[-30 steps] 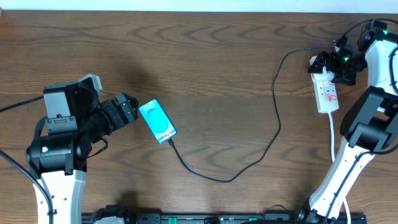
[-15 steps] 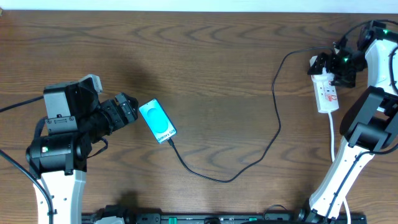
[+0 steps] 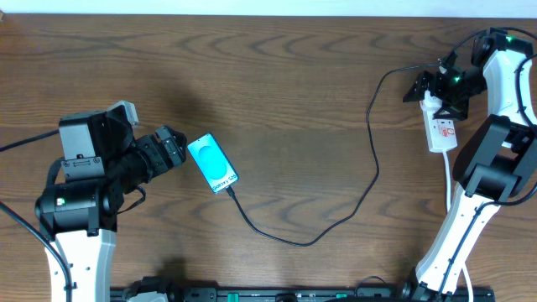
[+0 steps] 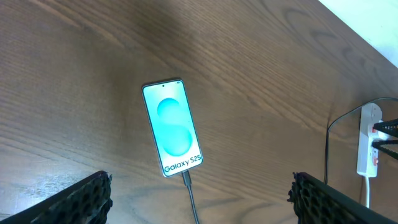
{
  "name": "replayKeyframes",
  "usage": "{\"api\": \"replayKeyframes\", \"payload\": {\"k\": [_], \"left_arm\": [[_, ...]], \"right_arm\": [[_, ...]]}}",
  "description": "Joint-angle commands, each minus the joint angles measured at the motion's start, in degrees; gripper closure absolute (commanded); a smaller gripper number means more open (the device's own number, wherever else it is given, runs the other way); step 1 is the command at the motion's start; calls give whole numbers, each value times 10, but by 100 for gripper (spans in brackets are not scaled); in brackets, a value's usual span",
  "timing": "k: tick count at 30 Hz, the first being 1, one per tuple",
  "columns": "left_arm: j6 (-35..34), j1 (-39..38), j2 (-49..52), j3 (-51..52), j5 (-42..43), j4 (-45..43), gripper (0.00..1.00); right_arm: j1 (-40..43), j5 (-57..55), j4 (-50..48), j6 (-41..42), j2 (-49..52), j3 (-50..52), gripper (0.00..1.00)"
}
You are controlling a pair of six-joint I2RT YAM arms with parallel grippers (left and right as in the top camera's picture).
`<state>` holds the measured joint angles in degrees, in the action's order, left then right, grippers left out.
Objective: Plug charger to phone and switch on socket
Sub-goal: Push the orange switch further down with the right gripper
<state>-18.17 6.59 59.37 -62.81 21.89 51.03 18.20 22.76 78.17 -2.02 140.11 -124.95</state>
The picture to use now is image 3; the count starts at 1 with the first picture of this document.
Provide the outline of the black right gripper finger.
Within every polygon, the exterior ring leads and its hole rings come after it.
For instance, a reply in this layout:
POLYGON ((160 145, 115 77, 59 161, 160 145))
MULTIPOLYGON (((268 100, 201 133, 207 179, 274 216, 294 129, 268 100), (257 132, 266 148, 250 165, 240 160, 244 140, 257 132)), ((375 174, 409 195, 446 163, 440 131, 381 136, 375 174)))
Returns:
POLYGON ((442 106, 433 113, 434 119, 444 119, 452 121, 465 121, 468 117, 467 107, 442 106))
POLYGON ((419 102, 425 98, 425 92, 428 90, 433 75, 429 71, 420 72, 414 84, 403 97, 403 102, 419 102))

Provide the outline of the blue Galaxy smartphone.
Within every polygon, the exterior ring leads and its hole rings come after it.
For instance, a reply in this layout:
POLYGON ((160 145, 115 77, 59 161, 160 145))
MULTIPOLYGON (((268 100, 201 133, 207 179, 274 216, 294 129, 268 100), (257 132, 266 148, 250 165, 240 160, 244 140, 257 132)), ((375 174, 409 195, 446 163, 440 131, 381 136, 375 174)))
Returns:
POLYGON ((215 194, 239 181, 239 175, 212 133, 187 145, 191 157, 215 194))

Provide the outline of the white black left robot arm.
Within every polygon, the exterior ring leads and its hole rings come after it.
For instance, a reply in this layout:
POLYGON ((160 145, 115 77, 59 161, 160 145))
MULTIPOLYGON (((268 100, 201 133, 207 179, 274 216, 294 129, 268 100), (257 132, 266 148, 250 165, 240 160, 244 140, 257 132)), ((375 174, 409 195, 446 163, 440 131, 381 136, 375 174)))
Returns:
POLYGON ((182 165, 186 136, 168 126, 135 138, 138 118, 124 105, 60 119, 64 156, 50 167, 35 204, 53 301, 108 301, 117 217, 125 195, 182 165))

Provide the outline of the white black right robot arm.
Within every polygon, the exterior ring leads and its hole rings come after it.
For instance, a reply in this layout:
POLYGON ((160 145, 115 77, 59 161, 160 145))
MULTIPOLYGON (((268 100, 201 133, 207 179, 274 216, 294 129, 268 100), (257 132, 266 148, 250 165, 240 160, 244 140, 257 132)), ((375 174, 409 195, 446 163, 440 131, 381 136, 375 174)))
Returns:
POLYGON ((471 97, 487 93, 487 118, 461 148, 452 167, 451 208, 433 245, 419 261, 399 297, 451 301, 465 261, 487 222, 503 206, 517 206, 536 192, 522 189, 536 171, 536 116, 529 72, 535 35, 512 27, 471 35, 471 67, 456 65, 457 53, 436 73, 419 73, 404 102, 419 102, 428 133, 451 138, 451 122, 468 117, 471 97))

